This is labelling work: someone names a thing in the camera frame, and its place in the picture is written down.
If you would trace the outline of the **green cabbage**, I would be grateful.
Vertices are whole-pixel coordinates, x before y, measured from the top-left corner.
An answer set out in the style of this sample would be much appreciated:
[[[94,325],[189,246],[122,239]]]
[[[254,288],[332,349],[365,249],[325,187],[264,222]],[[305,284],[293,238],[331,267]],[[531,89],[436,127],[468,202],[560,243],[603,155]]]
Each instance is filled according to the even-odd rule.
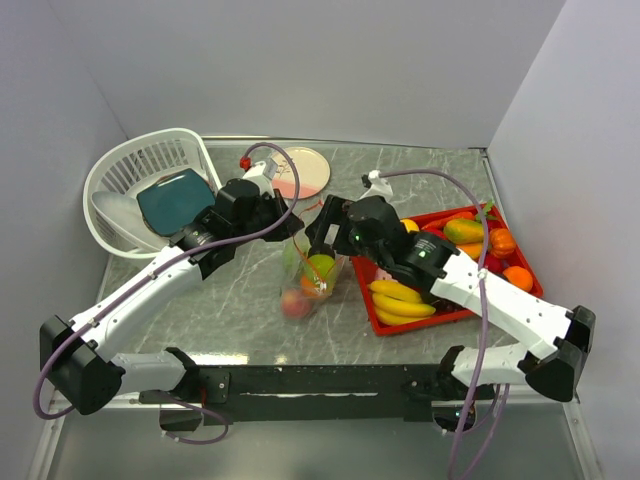
[[[295,277],[298,274],[306,254],[307,248],[300,246],[295,239],[291,238],[285,242],[282,251],[282,265],[286,276]]]

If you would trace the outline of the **green apple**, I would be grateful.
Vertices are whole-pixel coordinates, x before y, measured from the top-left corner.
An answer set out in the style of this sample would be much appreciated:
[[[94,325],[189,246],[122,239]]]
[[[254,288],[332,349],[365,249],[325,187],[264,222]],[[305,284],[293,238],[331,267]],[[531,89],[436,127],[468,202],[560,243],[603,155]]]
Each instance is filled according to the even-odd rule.
[[[311,255],[307,258],[304,264],[304,274],[311,281],[325,281],[329,279],[331,272],[334,270],[335,264],[335,259],[330,255]]]

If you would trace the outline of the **clear zip top bag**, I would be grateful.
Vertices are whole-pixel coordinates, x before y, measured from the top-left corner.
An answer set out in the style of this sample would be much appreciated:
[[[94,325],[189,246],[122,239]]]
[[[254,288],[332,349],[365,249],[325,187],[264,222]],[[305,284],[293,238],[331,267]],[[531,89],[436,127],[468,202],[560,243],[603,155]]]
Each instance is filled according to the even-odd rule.
[[[316,250],[303,230],[284,242],[280,308],[285,319],[304,319],[332,295],[346,262],[329,245],[335,229],[330,228],[327,240]]]

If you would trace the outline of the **pink peach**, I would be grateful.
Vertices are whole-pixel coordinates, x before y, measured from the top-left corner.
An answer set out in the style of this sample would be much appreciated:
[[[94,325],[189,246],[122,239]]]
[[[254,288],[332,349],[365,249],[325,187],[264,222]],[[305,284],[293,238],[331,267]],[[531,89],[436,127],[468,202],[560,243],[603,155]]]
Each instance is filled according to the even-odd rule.
[[[301,319],[311,312],[312,304],[299,290],[287,289],[281,295],[280,307],[285,317]]]

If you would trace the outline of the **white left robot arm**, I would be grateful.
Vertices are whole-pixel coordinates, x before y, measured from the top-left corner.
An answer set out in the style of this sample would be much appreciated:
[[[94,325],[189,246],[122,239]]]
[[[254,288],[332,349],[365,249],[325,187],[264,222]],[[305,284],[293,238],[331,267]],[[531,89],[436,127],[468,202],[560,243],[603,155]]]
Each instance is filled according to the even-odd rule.
[[[70,320],[58,316],[40,328],[41,373],[82,415],[115,396],[157,390],[178,402],[199,386],[199,368],[184,352],[123,354],[129,336],[174,297],[230,262],[238,245],[284,241],[304,226],[280,192],[233,179],[170,239],[167,247],[125,285]]]

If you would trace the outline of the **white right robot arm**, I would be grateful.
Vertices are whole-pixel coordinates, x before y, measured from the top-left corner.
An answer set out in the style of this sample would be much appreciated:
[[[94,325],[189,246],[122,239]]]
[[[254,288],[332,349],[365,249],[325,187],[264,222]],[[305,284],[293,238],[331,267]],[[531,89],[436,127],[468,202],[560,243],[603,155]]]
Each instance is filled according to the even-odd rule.
[[[365,300],[387,327],[444,322],[438,301],[485,315],[515,342],[497,348],[454,346],[440,363],[439,390],[460,398],[472,385],[526,384],[559,402],[573,399],[590,353],[595,314],[567,309],[533,294],[534,278],[519,264],[494,273],[481,260],[482,243],[498,234],[471,218],[451,218],[435,229],[410,230],[381,196],[355,202],[329,196],[305,234],[312,249],[364,257],[388,274],[368,285]]]

